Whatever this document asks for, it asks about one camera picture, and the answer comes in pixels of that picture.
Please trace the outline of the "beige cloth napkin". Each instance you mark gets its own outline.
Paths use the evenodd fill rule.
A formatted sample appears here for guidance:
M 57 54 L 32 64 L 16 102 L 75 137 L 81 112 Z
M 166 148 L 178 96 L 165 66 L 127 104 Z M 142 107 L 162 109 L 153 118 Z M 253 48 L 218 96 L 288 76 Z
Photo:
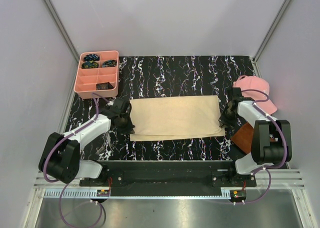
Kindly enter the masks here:
M 130 101 L 134 142 L 223 137 L 216 95 L 140 98 Z

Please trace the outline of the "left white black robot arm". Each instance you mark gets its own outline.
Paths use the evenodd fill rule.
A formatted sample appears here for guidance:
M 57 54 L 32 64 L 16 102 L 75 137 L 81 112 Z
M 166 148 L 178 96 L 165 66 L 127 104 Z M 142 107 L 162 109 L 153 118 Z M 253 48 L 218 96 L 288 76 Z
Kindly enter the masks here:
M 97 111 L 79 127 L 63 134 L 53 132 L 47 138 L 38 169 L 48 183 L 69 184 L 75 179 L 90 179 L 103 186 L 108 181 L 106 168 L 95 160 L 82 160 L 81 150 L 100 135 L 116 128 L 120 134 L 134 132 L 130 118 L 131 104 L 116 98 L 111 106 Z

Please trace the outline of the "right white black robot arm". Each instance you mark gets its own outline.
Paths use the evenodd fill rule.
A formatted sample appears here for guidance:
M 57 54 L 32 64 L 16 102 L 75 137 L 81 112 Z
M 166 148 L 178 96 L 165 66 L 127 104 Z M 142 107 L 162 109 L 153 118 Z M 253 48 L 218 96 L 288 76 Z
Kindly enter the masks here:
M 239 186 L 245 175 L 255 174 L 263 169 L 278 169 L 292 159 L 291 124 L 277 119 L 259 107 L 269 100 L 254 100 L 244 97 L 239 87 L 227 89 L 228 103 L 218 121 L 221 128 L 233 127 L 242 117 L 253 128 L 251 151 L 234 163 L 235 169 L 227 173 L 228 183 Z

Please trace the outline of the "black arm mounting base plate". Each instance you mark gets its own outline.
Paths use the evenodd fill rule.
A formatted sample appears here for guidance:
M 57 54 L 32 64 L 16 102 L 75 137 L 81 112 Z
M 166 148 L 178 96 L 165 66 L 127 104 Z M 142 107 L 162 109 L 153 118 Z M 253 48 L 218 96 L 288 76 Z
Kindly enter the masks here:
M 223 188 L 255 188 L 250 174 L 237 174 L 233 161 L 103 161 L 98 178 L 81 187 L 111 186 L 113 198 L 221 198 Z

